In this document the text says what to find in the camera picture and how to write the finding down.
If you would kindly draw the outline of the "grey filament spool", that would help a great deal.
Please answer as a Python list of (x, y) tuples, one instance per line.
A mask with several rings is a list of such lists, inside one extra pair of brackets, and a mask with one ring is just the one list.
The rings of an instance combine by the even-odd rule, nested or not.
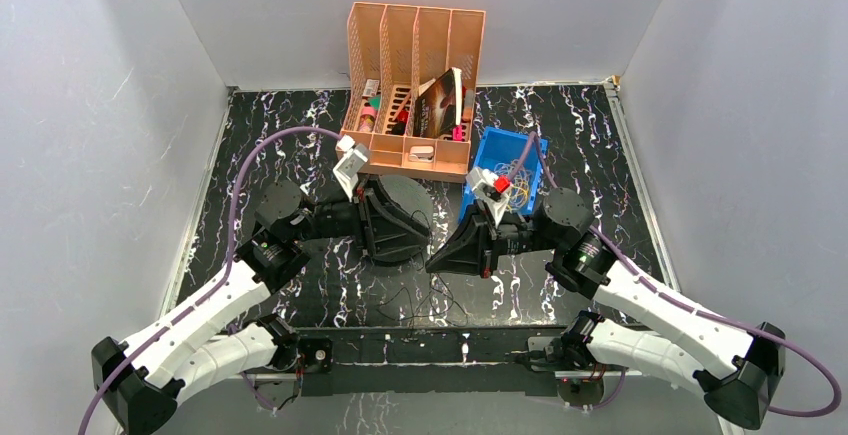
[(357, 185), (354, 201), (360, 244), (372, 262), (393, 266), (425, 254), (433, 203), (420, 183), (401, 175), (368, 175)]

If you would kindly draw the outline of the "blue plastic bin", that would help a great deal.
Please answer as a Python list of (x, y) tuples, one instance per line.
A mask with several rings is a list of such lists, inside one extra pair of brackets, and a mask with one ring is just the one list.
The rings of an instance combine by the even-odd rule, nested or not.
[[(495, 127), (487, 127), (473, 158), (473, 167), (480, 167), (507, 176), (516, 165), (528, 136)], [(515, 189), (509, 211), (529, 216), (534, 209), (541, 183), (543, 167), (535, 148), (531, 148), (523, 167), (512, 181)]]

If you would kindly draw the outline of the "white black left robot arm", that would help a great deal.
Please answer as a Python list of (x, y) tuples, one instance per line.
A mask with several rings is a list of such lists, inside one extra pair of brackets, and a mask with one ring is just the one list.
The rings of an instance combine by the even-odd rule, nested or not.
[(424, 253), (433, 204), (411, 178), (369, 175), (351, 194), (313, 201), (294, 182), (270, 185), (250, 238), (203, 287), (148, 328), (92, 350), (93, 378), (127, 434), (152, 434), (198, 392), (240, 372), (318, 370), (307, 341), (281, 317), (266, 315), (225, 335), (238, 315), (277, 294), (309, 262), (303, 243), (352, 239), (378, 265)]

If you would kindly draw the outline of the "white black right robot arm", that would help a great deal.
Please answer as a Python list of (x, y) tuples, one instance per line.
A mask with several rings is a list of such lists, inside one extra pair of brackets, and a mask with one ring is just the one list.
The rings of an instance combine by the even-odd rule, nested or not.
[(715, 313), (652, 280), (617, 255), (583, 199), (552, 190), (523, 217), (495, 221), (476, 202), (425, 264), (430, 273), (486, 278), (505, 255), (551, 250), (546, 272), (565, 290), (636, 319), (630, 329), (582, 311), (556, 338), (532, 339), (519, 362), (536, 371), (613, 365), (637, 370), (701, 397), (718, 416), (747, 430), (762, 426), (785, 366), (782, 332), (721, 324)]

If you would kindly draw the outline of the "white pink stapler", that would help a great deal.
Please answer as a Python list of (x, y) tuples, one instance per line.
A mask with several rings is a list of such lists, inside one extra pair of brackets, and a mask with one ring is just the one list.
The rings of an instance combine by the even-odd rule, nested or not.
[(432, 163), (435, 159), (435, 148), (429, 145), (412, 146), (408, 152), (408, 160), (416, 163)]

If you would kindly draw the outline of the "red black bottle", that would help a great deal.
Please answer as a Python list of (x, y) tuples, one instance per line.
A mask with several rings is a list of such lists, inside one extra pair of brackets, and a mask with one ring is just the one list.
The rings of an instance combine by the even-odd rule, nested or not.
[(391, 126), (389, 133), (391, 135), (403, 136), (406, 132), (406, 127), (409, 119), (407, 110), (400, 110), (396, 115), (395, 123)]

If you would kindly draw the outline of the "pink sticker roll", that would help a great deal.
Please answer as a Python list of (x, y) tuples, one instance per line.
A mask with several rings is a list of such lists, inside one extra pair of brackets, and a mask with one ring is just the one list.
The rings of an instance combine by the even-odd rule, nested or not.
[(371, 133), (374, 130), (378, 111), (370, 105), (362, 108), (357, 130), (360, 132)]

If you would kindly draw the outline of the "dark book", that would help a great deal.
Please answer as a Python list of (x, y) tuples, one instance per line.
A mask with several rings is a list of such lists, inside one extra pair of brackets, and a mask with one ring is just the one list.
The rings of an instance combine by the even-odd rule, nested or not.
[(463, 95), (462, 70), (451, 67), (418, 96), (412, 134), (431, 139), (452, 137), (461, 123)]

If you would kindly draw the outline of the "pink desk organizer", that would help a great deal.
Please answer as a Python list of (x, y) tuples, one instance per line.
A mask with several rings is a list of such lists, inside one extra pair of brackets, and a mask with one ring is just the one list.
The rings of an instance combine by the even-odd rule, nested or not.
[[(483, 10), (356, 2), (347, 20), (351, 95), (341, 132), (370, 151), (368, 174), (460, 183), (471, 160), (471, 120), (486, 13)], [(412, 134), (414, 108), (429, 82), (449, 68), (462, 70), (464, 141)], [(362, 108), (377, 111), (371, 133), (357, 130)], [(403, 136), (391, 135), (400, 110), (409, 112)], [(412, 146), (435, 148), (432, 163), (408, 160)]]

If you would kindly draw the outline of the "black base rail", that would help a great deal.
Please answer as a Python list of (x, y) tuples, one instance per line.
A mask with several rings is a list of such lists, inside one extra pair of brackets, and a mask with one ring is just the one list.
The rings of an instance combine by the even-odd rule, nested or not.
[(622, 369), (569, 357), (556, 326), (306, 329), (285, 371), (257, 373), (276, 403), (303, 379), (305, 397), (392, 392), (521, 393), (573, 405), (610, 395)]

